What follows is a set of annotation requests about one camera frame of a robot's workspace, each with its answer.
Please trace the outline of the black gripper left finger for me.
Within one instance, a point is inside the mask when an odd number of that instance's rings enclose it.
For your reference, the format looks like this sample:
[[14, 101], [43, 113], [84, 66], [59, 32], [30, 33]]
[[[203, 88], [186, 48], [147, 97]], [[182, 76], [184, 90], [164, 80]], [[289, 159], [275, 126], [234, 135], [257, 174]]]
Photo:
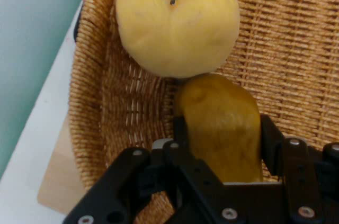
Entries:
[[189, 213], [199, 223], [218, 223], [207, 204], [203, 187], [220, 182], [188, 149], [188, 126], [173, 119], [174, 139], [160, 149], [123, 150], [99, 180], [80, 199], [64, 223], [133, 223], [153, 194], [165, 192], [175, 208], [172, 223], [183, 223]]

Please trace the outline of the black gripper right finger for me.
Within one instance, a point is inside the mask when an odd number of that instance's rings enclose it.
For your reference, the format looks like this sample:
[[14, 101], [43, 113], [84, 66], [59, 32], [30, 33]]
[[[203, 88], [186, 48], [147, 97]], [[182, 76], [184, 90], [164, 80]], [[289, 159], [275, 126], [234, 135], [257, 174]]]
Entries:
[[338, 154], [296, 137], [287, 138], [261, 115], [261, 155], [272, 176], [282, 179], [286, 223], [338, 223]]

